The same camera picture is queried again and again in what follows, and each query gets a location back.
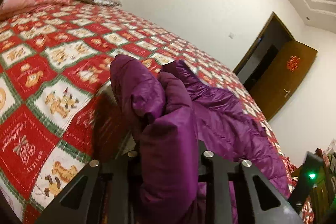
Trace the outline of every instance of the door frame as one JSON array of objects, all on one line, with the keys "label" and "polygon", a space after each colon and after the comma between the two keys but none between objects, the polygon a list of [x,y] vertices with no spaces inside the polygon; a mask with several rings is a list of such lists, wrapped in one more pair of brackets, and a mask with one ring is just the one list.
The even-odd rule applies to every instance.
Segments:
[{"label": "door frame", "polygon": [[257,36],[256,40],[254,41],[254,43],[252,44],[252,46],[249,48],[249,50],[246,52],[246,54],[244,55],[244,57],[242,58],[242,60],[238,63],[238,65],[236,66],[236,68],[233,70],[233,72],[237,75],[241,69],[245,66],[245,64],[247,63],[247,61],[249,60],[249,58],[252,56],[252,54],[254,53],[254,51],[257,49],[258,45],[259,45],[259,39],[262,37],[262,35],[265,33],[268,25],[271,23],[271,20],[275,19],[277,20],[280,25],[283,27],[283,29],[286,31],[286,33],[292,38],[292,40],[296,40],[294,38],[294,36],[291,34],[291,32],[289,32],[288,28],[286,27],[286,25],[281,21],[281,19],[277,16],[277,14],[275,14],[275,12],[273,11],[271,16],[269,17],[269,19],[267,20],[266,24],[264,25],[263,29],[261,30],[261,32],[259,33],[259,35]]}]

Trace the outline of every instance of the silver bolt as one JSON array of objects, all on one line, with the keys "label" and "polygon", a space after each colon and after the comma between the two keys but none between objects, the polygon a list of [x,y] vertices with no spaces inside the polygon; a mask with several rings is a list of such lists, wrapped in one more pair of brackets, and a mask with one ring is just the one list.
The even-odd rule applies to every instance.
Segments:
[{"label": "silver bolt", "polygon": [[127,155],[130,158],[135,158],[138,155],[138,152],[136,152],[135,150],[132,150],[132,151],[128,152]]},{"label": "silver bolt", "polygon": [[250,160],[243,160],[241,162],[245,167],[251,167],[252,166],[252,163]]},{"label": "silver bolt", "polygon": [[203,152],[203,155],[204,155],[204,157],[212,158],[214,153],[212,151],[207,150],[207,151]]},{"label": "silver bolt", "polygon": [[96,167],[96,166],[99,165],[99,161],[98,161],[98,160],[92,160],[92,161],[90,161],[89,165],[90,165],[91,167]]}]

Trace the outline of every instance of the door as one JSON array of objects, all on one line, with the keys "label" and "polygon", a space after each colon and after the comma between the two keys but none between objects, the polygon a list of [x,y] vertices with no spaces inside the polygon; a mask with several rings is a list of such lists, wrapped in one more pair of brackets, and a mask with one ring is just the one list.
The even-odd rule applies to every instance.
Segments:
[{"label": "door", "polygon": [[317,51],[297,41],[287,42],[250,94],[269,121],[305,78]]}]

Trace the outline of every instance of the purple puffer jacket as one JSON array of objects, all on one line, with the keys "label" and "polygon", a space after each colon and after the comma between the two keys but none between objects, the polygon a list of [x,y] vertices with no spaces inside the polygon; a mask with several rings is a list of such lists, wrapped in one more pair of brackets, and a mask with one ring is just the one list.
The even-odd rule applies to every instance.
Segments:
[{"label": "purple puffer jacket", "polygon": [[[156,79],[138,60],[117,55],[110,74],[117,103],[140,143],[141,224],[202,221],[198,139],[224,159],[251,160],[289,195],[284,164],[263,128],[243,113],[229,90],[204,85],[181,60],[164,65]],[[234,195],[231,202],[237,223]]]}]

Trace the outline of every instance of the bedspread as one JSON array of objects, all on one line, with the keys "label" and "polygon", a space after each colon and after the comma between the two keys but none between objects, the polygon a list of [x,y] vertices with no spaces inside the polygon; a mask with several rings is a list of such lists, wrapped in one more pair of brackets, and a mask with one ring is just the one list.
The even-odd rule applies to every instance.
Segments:
[{"label": "bedspread", "polygon": [[71,1],[0,23],[0,189],[24,223],[33,223],[92,157],[111,156],[125,136],[108,92],[109,66],[121,53],[154,75],[184,60],[203,82],[230,90],[265,129],[292,186],[274,133],[228,68],[129,12]]}]

